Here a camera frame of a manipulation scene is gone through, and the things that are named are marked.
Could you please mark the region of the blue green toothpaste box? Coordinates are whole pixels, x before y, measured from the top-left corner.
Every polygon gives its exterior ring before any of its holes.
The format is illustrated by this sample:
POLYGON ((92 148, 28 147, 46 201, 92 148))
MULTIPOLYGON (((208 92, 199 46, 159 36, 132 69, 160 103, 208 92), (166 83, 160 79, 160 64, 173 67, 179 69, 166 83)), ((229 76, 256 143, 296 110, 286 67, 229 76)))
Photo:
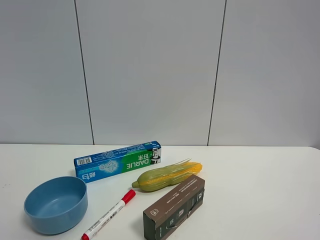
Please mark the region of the blue green toothpaste box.
POLYGON ((82 156, 73 160, 77 178, 91 183, 161 162, 162 146, 157 141, 82 156))

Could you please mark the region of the yellow green toy corn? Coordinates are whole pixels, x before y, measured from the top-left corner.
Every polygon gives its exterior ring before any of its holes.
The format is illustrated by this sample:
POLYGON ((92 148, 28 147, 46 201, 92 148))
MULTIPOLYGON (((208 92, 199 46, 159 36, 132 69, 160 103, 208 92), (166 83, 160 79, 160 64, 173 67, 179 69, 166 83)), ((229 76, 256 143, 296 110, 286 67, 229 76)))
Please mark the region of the yellow green toy corn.
POLYGON ((179 184, 191 175, 197 175, 202 169, 201 163, 192 162, 188 158, 171 165, 145 171, 131 184, 131 187, 143 192, 155 192, 179 184))

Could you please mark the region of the red white marker pen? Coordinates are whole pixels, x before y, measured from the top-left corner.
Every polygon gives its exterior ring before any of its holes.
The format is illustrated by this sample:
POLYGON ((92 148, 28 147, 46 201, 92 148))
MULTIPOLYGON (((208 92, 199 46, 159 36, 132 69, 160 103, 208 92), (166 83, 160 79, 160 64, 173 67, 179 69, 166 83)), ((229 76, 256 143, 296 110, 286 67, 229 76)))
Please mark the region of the red white marker pen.
POLYGON ((81 240, 91 240, 97 233, 112 220, 126 205, 136 196, 136 192, 130 189, 124 197, 96 221, 82 236, 81 240))

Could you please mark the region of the brown dark green box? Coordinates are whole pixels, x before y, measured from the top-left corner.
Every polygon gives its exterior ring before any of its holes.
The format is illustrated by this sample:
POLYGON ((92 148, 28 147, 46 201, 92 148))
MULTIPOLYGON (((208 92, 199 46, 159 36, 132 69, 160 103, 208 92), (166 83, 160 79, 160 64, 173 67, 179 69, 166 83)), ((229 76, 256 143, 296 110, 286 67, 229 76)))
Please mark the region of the brown dark green box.
POLYGON ((205 180, 191 175, 143 211, 146 240, 167 239, 202 204, 205 180))

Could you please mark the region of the blue plastic bowl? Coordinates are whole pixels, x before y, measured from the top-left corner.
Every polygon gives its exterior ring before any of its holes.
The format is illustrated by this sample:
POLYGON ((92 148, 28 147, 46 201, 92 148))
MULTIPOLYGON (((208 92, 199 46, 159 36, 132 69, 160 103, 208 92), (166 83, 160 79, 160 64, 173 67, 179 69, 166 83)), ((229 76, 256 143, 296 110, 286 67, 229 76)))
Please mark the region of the blue plastic bowl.
POLYGON ((64 233, 75 227, 87 212, 87 185, 74 176, 50 179, 28 194, 23 208, 35 232, 42 235, 64 233))

